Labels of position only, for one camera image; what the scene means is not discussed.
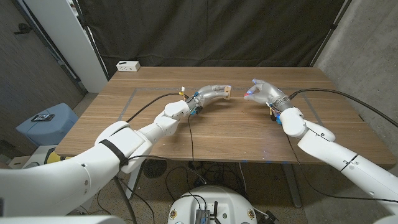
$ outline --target floor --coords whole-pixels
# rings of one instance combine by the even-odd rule
[[[74,108],[74,112],[81,116],[90,105],[90,103],[95,99],[96,94],[89,93],[85,98],[79,103],[79,105]],[[230,167],[230,169],[241,176],[239,170],[239,164],[232,162],[219,163],[219,166]],[[142,174],[139,178],[136,193],[140,195],[147,203],[152,207],[155,213],[156,223],[166,223],[167,217],[170,211],[170,207],[173,204],[171,196],[168,194],[165,187],[165,177],[168,172],[178,166],[188,166],[187,161],[167,161],[166,172],[156,178],[150,179]],[[216,164],[206,164],[206,169],[214,170],[218,169]],[[281,223],[307,223],[307,218],[305,216],[304,208],[295,208],[292,205],[292,200],[290,198],[289,188],[287,186],[284,173],[280,164],[242,164],[243,174],[245,176],[245,181],[247,184],[248,199],[253,204],[254,207],[265,212],[270,210]],[[208,172],[206,174],[207,179],[214,179],[214,172]],[[124,173],[119,173],[119,177],[123,181],[127,182],[129,175]],[[194,181],[197,176],[194,174],[188,174],[188,182],[190,188],[192,188]],[[234,174],[226,172],[224,175],[223,184],[231,186],[232,188],[237,188],[238,184]],[[174,197],[184,194],[188,190],[187,177],[183,170],[173,171],[170,173],[167,179],[168,186]],[[106,212],[100,209],[97,204],[97,196],[95,196],[94,201],[89,209],[90,213],[93,215],[106,215]],[[131,200],[131,205],[137,217],[138,223],[152,223],[152,214],[149,208],[137,197],[133,197]],[[99,203],[100,205],[108,210],[112,215],[116,215],[126,220],[129,219],[129,213],[121,196],[111,180],[99,193]]]

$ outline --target robotic arm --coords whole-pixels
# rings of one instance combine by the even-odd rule
[[[91,149],[62,162],[22,170],[0,169],[0,217],[66,215],[102,189],[120,170],[132,172],[155,143],[174,134],[180,119],[197,114],[211,99],[228,97],[230,86],[205,86],[169,103],[154,122],[133,130],[124,121],[106,128]]]
[[[359,154],[335,143],[335,135],[327,128],[307,121],[289,97],[274,85],[253,80],[254,86],[244,99],[254,100],[271,108],[282,123],[284,132],[301,139],[299,148],[338,169],[373,198],[398,200],[398,178]],[[379,201],[392,214],[398,215],[398,203]]]

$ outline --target robotic hand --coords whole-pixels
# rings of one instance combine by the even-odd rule
[[[199,89],[187,102],[191,109],[191,114],[200,113],[201,109],[210,102],[211,99],[222,96],[229,99],[231,86],[229,85],[208,85]]]
[[[254,86],[244,99],[267,105],[280,119],[284,132],[299,138],[299,148],[333,166],[373,198],[398,200],[398,177],[359,154],[335,143],[335,135],[327,128],[304,120],[289,97],[264,80],[253,80]],[[392,214],[398,215],[398,203],[378,200]]]
[[[279,111],[293,107],[289,97],[274,85],[264,80],[253,79],[254,86],[244,95],[245,100],[254,100],[262,105],[274,107]]]

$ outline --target table leg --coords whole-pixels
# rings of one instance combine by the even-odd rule
[[[135,190],[136,187],[136,183],[138,182],[139,176],[141,175],[141,171],[142,171],[142,165],[137,167],[135,170],[133,170],[130,174],[130,179],[129,179],[129,183],[127,184],[130,189]],[[127,198],[130,200],[132,197],[132,193],[129,189],[126,189],[126,196]]]
[[[296,208],[301,208],[302,203],[299,188],[297,187],[296,178],[293,172],[293,166],[291,164],[282,164],[282,169],[286,176],[287,185],[289,186],[290,194],[293,200],[293,205]]]

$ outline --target wood grain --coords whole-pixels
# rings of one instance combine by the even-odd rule
[[[73,108],[83,96],[33,31],[14,34],[27,22],[10,0],[0,1],[0,20],[0,140],[30,155],[36,146],[15,127],[59,103]]]
[[[267,80],[286,94],[302,88],[334,88],[317,68],[142,67],[136,73],[116,72],[56,152],[74,156],[91,148],[99,133],[118,120],[133,93],[122,120],[127,120],[159,95],[176,92],[169,90],[171,88],[184,86],[188,89],[185,93],[192,95],[195,92],[192,89],[205,85],[230,84],[233,87],[230,100],[213,100],[199,115],[190,118],[194,158],[198,161],[296,163],[282,127],[269,119],[269,109],[243,100],[253,78]],[[160,99],[132,120],[131,127],[139,129],[150,124],[167,103],[181,99],[181,96]],[[316,123],[321,119],[336,134],[337,143],[377,164],[396,163],[392,153],[342,96],[308,92],[297,95],[292,102],[300,108],[305,119]],[[301,151],[296,146],[296,139],[291,140],[301,162],[321,163]],[[173,136],[161,139],[151,154],[178,160],[192,159],[187,118],[181,120]]]

